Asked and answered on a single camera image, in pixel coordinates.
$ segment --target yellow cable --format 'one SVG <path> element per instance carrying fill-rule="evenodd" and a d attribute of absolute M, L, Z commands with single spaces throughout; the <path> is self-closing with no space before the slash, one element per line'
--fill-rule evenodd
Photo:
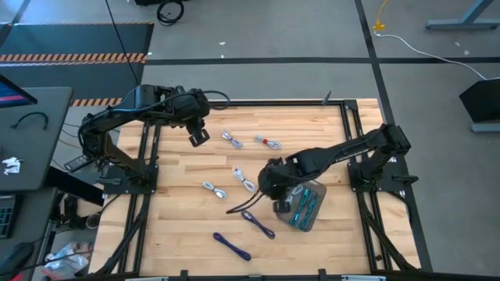
<path fill-rule="evenodd" d="M 377 30 L 377 31 L 385 30 L 385 24 L 382 24 L 382 21 L 380 21 L 380 17 L 382 15 L 382 10 L 384 9 L 385 4 L 387 4 L 387 2 L 388 2 L 388 0 L 384 0 L 384 2 L 382 3 L 382 6 L 378 10 L 377 20 L 375 21 L 375 25 L 372 26 L 373 30 Z"/>

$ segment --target wooden table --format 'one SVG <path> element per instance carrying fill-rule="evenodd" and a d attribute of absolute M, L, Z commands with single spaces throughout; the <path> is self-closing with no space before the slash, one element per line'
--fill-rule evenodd
<path fill-rule="evenodd" d="M 377 100 L 360 99 L 358 105 L 364 132 L 379 127 L 382 117 Z M 354 128 L 352 115 L 349 118 Z M 314 275 L 318 269 L 326 269 L 328 274 L 370 272 L 346 162 L 331 166 L 319 178 L 328 191 L 309 233 L 279 221 L 269 198 L 263 198 L 249 211 L 276 233 L 275 240 L 268 239 L 240 214 L 225 214 L 252 195 L 233 178 L 233 169 L 237 166 L 247 179 L 256 183 L 260 169 L 269 158 L 344 142 L 338 106 L 212 110 L 205 123 L 211 139 L 198 148 L 191 146 L 186 130 L 162 129 L 158 190 L 152 196 L 149 209 L 141 276 L 178 276 L 181 269 L 187 269 L 190 276 Z M 119 147 L 132 157 L 138 154 L 141 128 L 142 123 L 132 122 L 121 129 Z M 243 149 L 234 149 L 224 140 L 222 129 L 242 141 Z M 256 134 L 280 141 L 283 149 L 275 151 L 254 142 Z M 224 189 L 228 199 L 217 198 L 202 187 L 203 181 Z M 379 202 L 387 235 L 408 261 L 419 267 L 404 204 L 384 193 L 379 193 Z M 103 265 L 122 239 L 128 205 L 129 196 L 123 195 L 105 210 L 91 272 Z M 222 233 L 232 244 L 249 252 L 252 260 L 242 260 L 215 241 L 213 232 Z M 377 238 L 372 236 L 379 253 Z M 134 242 L 131 245 L 129 270 L 135 250 Z M 379 269 L 383 268 L 381 261 L 378 265 Z"/>

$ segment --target white cable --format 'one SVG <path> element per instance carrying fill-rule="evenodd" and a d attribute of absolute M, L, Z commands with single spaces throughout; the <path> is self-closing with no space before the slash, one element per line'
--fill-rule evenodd
<path fill-rule="evenodd" d="M 255 136 L 254 141 L 267 144 L 267 146 L 270 147 L 271 149 L 281 149 L 280 142 L 274 140 L 267 140 L 263 136 Z"/>
<path fill-rule="evenodd" d="M 233 173 L 233 176 L 236 180 L 239 180 L 241 181 L 241 183 L 243 183 L 243 186 L 250 192 L 254 192 L 255 191 L 255 184 L 253 184 L 252 182 L 248 181 L 245 179 L 245 177 L 243 176 L 243 171 L 241 171 L 240 167 L 237 167 L 235 170 L 234 170 L 234 173 Z"/>
<path fill-rule="evenodd" d="M 210 190 L 210 191 L 213 191 L 213 193 L 216 194 L 216 196 L 220 199 L 227 198 L 226 191 L 214 187 L 213 184 L 211 184 L 209 182 L 203 182 L 203 187 Z"/>
<path fill-rule="evenodd" d="M 403 42 L 408 48 L 410 48 L 412 51 L 418 53 L 418 54 L 421 54 L 421 55 L 426 55 L 426 56 L 430 56 L 431 58 L 435 58 L 435 59 L 440 59 L 444 62 L 449 62 L 449 63 L 454 63 L 456 65 L 459 65 L 459 66 L 464 66 L 470 70 L 472 70 L 475 74 L 477 74 L 479 76 L 479 78 L 481 78 L 482 80 L 496 80 L 496 79 L 500 79 L 500 77 L 495 77 L 495 78 L 491 78 L 491 79 L 488 79 L 486 77 L 484 77 L 483 75 L 481 75 L 481 73 L 479 73 L 477 70 L 475 70 L 474 68 L 472 68 L 472 66 L 468 66 L 467 64 L 463 63 L 463 62 L 456 62 L 456 61 L 452 61 L 452 60 L 449 60 L 449 59 L 444 59 L 442 57 L 438 57 L 437 55 L 432 55 L 432 54 L 429 54 L 429 53 L 426 53 L 426 52 L 422 52 L 422 51 L 419 51 L 417 49 L 415 49 L 414 47 L 410 46 L 410 44 L 408 44 L 408 42 L 405 41 L 405 39 L 399 37 L 399 36 L 396 36 L 396 35 L 392 35 L 392 34 L 378 34 L 377 32 L 373 32 L 375 34 L 375 36 L 377 37 L 392 37 L 392 38 L 396 38 L 396 39 L 399 39 L 401 42 Z"/>
<path fill-rule="evenodd" d="M 230 141 L 236 149 L 243 148 L 243 144 L 239 140 L 235 140 L 228 131 L 222 131 L 222 137 Z"/>

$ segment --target plastic bag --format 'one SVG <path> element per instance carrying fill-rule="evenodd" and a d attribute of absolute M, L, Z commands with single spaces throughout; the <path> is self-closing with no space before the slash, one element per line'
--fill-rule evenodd
<path fill-rule="evenodd" d="M 87 267 L 91 253 L 85 253 L 92 250 L 92 244 L 88 242 L 71 242 L 67 244 L 56 254 L 48 254 L 47 261 L 63 258 L 70 254 L 75 254 L 70 257 L 49 262 L 41 270 L 45 275 L 52 279 L 69 279 L 74 278 L 75 274 Z"/>

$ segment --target computer monitor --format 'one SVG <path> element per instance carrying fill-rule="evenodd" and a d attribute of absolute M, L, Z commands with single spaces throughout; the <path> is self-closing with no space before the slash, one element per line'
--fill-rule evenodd
<path fill-rule="evenodd" d="M 37 103 L 36 98 L 0 75 L 0 108 L 35 105 Z"/>

